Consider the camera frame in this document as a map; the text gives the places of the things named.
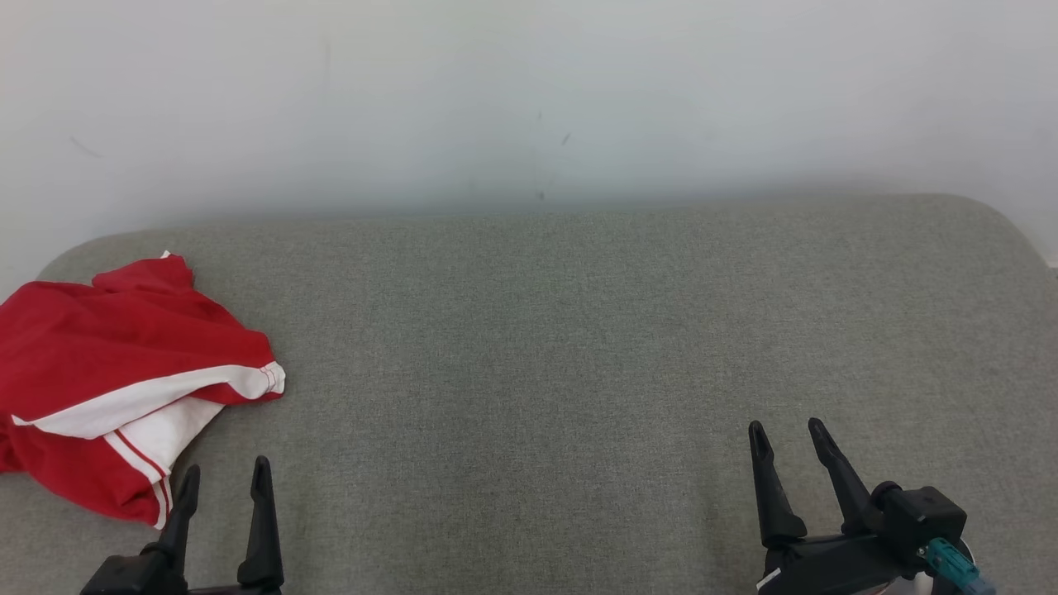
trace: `red garment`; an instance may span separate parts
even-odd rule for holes
[[[225,404],[277,399],[268,338],[191,287],[180,256],[0,305],[0,472],[161,527],[177,456]]]

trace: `white stripe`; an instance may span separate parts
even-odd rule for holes
[[[260,368],[218,365],[129,384],[33,421],[15,415],[12,420],[51,434],[91,439],[213,384],[227,384],[242,398],[254,400],[267,393],[282,393],[286,373],[276,362]]]
[[[165,494],[162,493],[162,490],[169,492],[169,503],[172,503],[172,490],[169,489],[169,479],[165,477],[151,487],[154,488],[154,498],[158,500],[158,520],[154,521],[154,528],[162,530],[162,527],[165,526],[165,521],[169,520],[169,510],[165,505]]]

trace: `black mount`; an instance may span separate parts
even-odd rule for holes
[[[111,556],[88,581],[80,595],[281,595],[282,557],[279,526],[272,492],[272,469],[258,456],[250,497],[254,516],[250,524],[247,559],[239,564],[238,584],[188,591],[184,579],[187,525],[198,508],[201,472],[193,465],[184,474],[168,522],[158,541],[148,543],[139,556]]]
[[[808,421],[819,462],[826,467],[844,522],[841,533],[806,537],[774,468],[774,453],[760,421],[749,425],[761,543],[767,548],[760,595],[854,595],[919,572],[934,576],[933,595],[959,593],[936,577],[924,554],[944,538],[968,555],[961,541],[966,512],[936,488],[904,490],[883,482],[869,492],[819,419]]]

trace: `gray cushion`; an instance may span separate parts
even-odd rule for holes
[[[809,416],[869,487],[961,504],[1005,592],[1054,584],[1058,285],[979,203],[152,231],[42,278],[162,250],[289,374],[181,459],[202,466],[193,587],[234,579],[262,453],[291,594],[750,593],[750,420],[809,531],[840,524]],[[20,475],[0,476],[0,527],[4,593],[76,593],[154,536]]]

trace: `sofa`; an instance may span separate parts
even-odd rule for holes
[[[234,581],[264,454],[289,594],[754,593],[747,426],[824,535],[819,417],[869,488],[964,508],[1001,592],[1054,590],[1058,281],[981,203],[225,223],[96,239],[40,278],[163,250],[288,374],[174,470],[202,470],[191,587]],[[0,527],[12,594],[77,593],[157,536],[19,474]]]

